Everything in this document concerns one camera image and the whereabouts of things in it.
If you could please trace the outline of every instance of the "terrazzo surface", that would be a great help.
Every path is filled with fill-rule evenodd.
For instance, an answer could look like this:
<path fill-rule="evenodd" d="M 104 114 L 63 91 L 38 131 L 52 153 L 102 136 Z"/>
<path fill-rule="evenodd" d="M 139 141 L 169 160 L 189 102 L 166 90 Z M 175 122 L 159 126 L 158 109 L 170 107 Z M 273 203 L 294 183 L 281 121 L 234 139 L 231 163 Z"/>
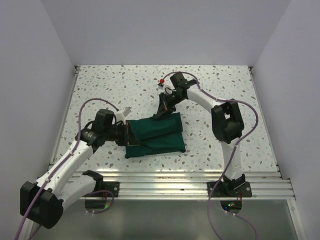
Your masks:
<path fill-rule="evenodd" d="M 54 161 L 68 149 L 77 130 L 81 105 L 90 98 L 102 98 L 118 108 L 132 107 L 127 119 L 151 117 L 159 104 L 158 81 L 172 71 L 196 75 L 200 85 L 219 98 L 234 98 L 250 103 L 259 114 L 257 129 L 240 145 L 245 172 L 277 172 L 261 111 L 247 66 L 227 65 L 82 65 L 72 94 L 67 117 Z M 87 104 L 81 115 L 81 127 L 95 118 L 99 109 L 112 107 L 102 101 Z M 198 104 L 184 100 L 177 106 L 181 113 L 186 152 L 125 158 L 125 147 L 106 142 L 81 165 L 79 171 L 119 172 L 210 172 L 222 171 L 223 153 L 212 133 L 211 116 Z M 253 112 L 240 106 L 244 133 L 255 123 Z"/>

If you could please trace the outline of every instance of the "green cloth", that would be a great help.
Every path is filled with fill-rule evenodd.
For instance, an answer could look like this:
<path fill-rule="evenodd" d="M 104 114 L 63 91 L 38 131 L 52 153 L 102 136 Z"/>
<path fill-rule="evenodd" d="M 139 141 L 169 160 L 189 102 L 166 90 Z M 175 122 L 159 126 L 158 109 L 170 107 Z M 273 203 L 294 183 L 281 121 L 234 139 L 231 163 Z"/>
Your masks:
<path fill-rule="evenodd" d="M 126 146 L 126 159 L 172 152 L 184 153 L 186 151 L 179 112 L 158 119 L 149 117 L 129 120 L 128 122 L 140 145 Z"/>

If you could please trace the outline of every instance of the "gray wall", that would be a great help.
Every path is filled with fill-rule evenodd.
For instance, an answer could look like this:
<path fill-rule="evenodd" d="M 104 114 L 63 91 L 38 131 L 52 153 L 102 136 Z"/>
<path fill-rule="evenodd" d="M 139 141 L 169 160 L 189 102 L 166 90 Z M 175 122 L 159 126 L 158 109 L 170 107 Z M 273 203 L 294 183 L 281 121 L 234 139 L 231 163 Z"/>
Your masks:
<path fill-rule="evenodd" d="M 320 239 L 320 1 L 292 0 L 254 66 L 281 173 L 310 240 Z"/>
<path fill-rule="evenodd" d="M 290 0 L 42 0 L 74 65 L 258 59 Z"/>
<path fill-rule="evenodd" d="M 1 0 L 0 33 L 0 239 L 11 240 L 21 185 L 48 167 L 73 66 L 40 0 Z"/>

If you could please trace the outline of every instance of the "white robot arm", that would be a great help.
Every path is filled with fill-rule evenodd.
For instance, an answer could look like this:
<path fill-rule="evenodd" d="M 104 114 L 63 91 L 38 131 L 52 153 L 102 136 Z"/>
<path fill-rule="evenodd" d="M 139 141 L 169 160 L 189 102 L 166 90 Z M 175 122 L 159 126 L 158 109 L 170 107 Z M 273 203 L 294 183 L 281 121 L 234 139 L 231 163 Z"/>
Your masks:
<path fill-rule="evenodd" d="M 20 214 L 24 215 L 36 198 L 27 218 L 44 226 L 52 228 L 62 216 L 64 210 L 82 196 L 92 191 L 105 190 L 103 178 L 94 171 L 86 171 L 74 182 L 66 184 L 80 165 L 90 158 L 106 141 L 115 141 L 119 146 L 137 144 L 130 126 L 126 125 L 126 116 L 131 112 L 126 107 L 113 113 L 100 109 L 92 122 L 81 130 L 80 140 L 73 141 L 66 153 L 36 182 L 26 181 L 20 189 Z"/>
<path fill-rule="evenodd" d="M 186 80 L 181 72 L 177 72 L 170 77 L 174 89 L 164 84 L 162 79 L 158 86 L 163 89 L 159 95 L 160 103 L 157 117 L 165 116 L 176 111 L 175 105 L 183 100 L 191 100 L 211 114 L 212 131 L 220 141 L 224 167 L 228 164 L 235 144 L 242 136 L 244 122 L 236 102 L 215 101 L 204 94 L 198 87 L 196 80 Z M 240 147 L 237 146 L 233 160 L 231 161 L 223 177 L 225 182 L 229 182 L 230 189 L 236 189 L 243 185 L 245 175 L 241 167 Z"/>

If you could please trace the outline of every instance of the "purple cable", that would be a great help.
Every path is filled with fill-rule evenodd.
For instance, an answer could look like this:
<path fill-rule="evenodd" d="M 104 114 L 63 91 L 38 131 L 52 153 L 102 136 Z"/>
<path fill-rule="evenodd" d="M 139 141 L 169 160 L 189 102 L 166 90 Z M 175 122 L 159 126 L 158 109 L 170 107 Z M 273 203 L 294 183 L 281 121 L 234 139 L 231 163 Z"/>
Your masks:
<path fill-rule="evenodd" d="M 76 144 L 74 145 L 73 149 L 71 150 L 71 153 L 69 153 L 55 168 L 54 170 L 49 174 L 48 179 L 50 180 L 53 175 L 58 171 L 58 169 L 70 158 L 70 156 L 76 151 L 77 147 L 79 146 L 80 143 L 80 135 L 81 135 L 81 114 L 82 114 L 82 110 L 84 109 L 85 105 L 88 102 L 94 101 L 94 100 L 98 100 L 98 101 L 103 101 L 107 104 L 110 104 L 112 107 L 114 107 L 117 111 L 119 110 L 118 108 L 115 107 L 115 105 L 113 105 L 112 103 L 110 103 L 107 100 L 101 99 L 101 98 L 91 98 L 87 101 L 85 101 L 82 106 L 80 107 L 80 111 L 79 111 L 79 116 L 78 116 L 78 136 L 76 139 Z M 34 206 L 36 200 L 38 199 L 38 197 L 40 196 L 41 192 L 43 191 L 43 189 L 45 188 L 45 186 L 47 185 L 47 181 L 45 181 L 42 186 L 40 187 L 40 189 L 38 190 L 38 192 L 35 194 L 34 198 L 32 199 L 29 207 L 26 209 L 25 214 L 22 217 L 22 220 L 20 222 L 20 225 L 16 231 L 14 240 L 18 240 L 19 239 L 19 235 L 21 233 L 21 230 L 25 224 L 25 221 L 27 219 L 27 216 L 29 215 L 32 207 Z"/>
<path fill-rule="evenodd" d="M 232 153 L 231 153 L 230 160 L 228 161 L 227 165 L 225 166 L 225 168 L 224 168 L 221 176 L 219 177 L 218 181 L 215 182 L 215 184 L 214 184 L 214 186 L 213 186 L 213 188 L 212 188 L 212 190 L 211 190 L 211 192 L 210 192 L 210 194 L 209 194 L 209 198 L 208 198 L 207 215 L 208 215 L 209 223 L 210 223 L 210 225 L 211 225 L 212 230 L 213 230 L 214 233 L 217 235 L 217 237 L 218 237 L 219 239 L 221 239 L 221 240 L 224 240 L 224 239 L 222 238 L 222 236 L 221 236 L 221 235 L 218 233 L 218 231 L 216 230 L 216 228 L 215 228 L 215 226 L 214 226 L 214 224 L 213 224 L 213 222 L 212 222 L 212 220 L 211 220 L 211 216 L 210 216 L 210 200 L 211 200 L 211 197 L 212 197 L 212 194 L 213 194 L 215 188 L 217 187 L 217 185 L 220 183 L 221 179 L 222 179 L 222 178 L 224 177 L 224 175 L 226 174 L 226 172 L 227 172 L 227 170 L 228 170 L 228 168 L 229 168 L 229 166 L 230 166 L 230 164 L 231 164 L 231 161 L 232 161 L 232 159 L 233 159 L 234 156 L 235 156 L 237 146 L 239 145 L 239 143 L 240 143 L 243 139 L 245 139 L 247 136 L 249 136 L 249 135 L 257 128 L 258 122 L 259 122 L 258 113 L 257 113 L 257 111 L 254 109 L 253 106 L 251 106 L 249 103 L 247 103 L 247 102 L 245 102 L 245 101 L 234 100 L 234 99 L 229 99 L 229 100 L 218 99 L 218 98 L 210 95 L 208 92 L 206 92 L 205 90 L 201 89 L 201 86 L 200 86 L 200 83 L 199 83 L 198 78 L 197 78 L 195 75 L 193 75 L 192 73 L 189 73 L 189 72 L 186 72 L 186 71 L 173 71 L 173 72 L 170 72 L 170 73 L 168 73 L 167 75 L 165 75 L 162 79 L 164 80 L 164 79 L 165 79 L 166 77 L 168 77 L 169 75 L 171 75 L 171 74 L 176 74 L 176 73 L 182 73 L 182 74 L 186 74 L 186 75 L 189 75 L 189 76 L 193 77 L 193 78 L 195 79 L 195 81 L 196 81 L 196 85 L 197 85 L 198 89 L 199 89 L 202 93 L 204 93 L 205 95 L 207 95 L 209 98 L 211 98 L 211 99 L 213 99 L 213 100 L 215 100 L 215 101 L 218 101 L 218 102 L 223 102 L 223 103 L 230 102 L 230 103 L 239 103 L 239 104 L 246 105 L 246 106 L 248 106 L 248 107 L 253 111 L 253 113 L 254 113 L 254 115 L 255 115 L 255 124 L 254 124 L 253 128 L 252 128 L 250 131 L 248 131 L 245 135 L 243 135 L 241 138 L 239 138 L 239 140 L 235 143 L 234 148 L 233 148 Z M 247 223 L 252 227 L 252 229 L 253 229 L 253 231 L 254 231 L 254 234 L 255 234 L 255 240 L 258 240 L 258 233 L 257 233 L 257 230 L 256 230 L 255 226 L 254 226 L 249 220 L 247 220 L 246 218 L 244 218 L 243 216 L 239 216 L 239 215 L 237 215 L 237 214 L 236 214 L 235 216 L 236 216 L 237 218 L 240 218 L 240 219 L 244 220 L 245 222 L 247 222 Z"/>
<path fill-rule="evenodd" d="M 39 229 L 41 228 L 41 225 L 39 224 L 39 226 L 36 227 L 36 229 L 34 230 L 34 232 L 32 233 L 32 235 L 29 237 L 28 240 L 31 240 L 39 231 Z"/>
<path fill-rule="evenodd" d="M 93 192 L 90 192 L 90 193 L 84 195 L 84 197 L 88 197 L 88 196 L 90 196 L 90 195 L 99 194 L 99 193 L 107 193 L 107 194 L 110 194 L 111 197 L 112 197 L 111 203 L 110 203 L 110 205 L 108 206 L 108 208 L 105 208 L 105 209 L 103 209 L 103 210 L 101 210 L 101 211 L 95 211 L 95 212 L 93 212 L 93 211 L 88 211 L 88 212 L 91 213 L 91 214 L 102 214 L 102 213 L 104 213 L 105 211 L 107 211 L 107 210 L 114 204 L 115 196 L 114 196 L 114 194 L 113 194 L 111 191 L 108 191 L 108 190 L 93 191 Z"/>

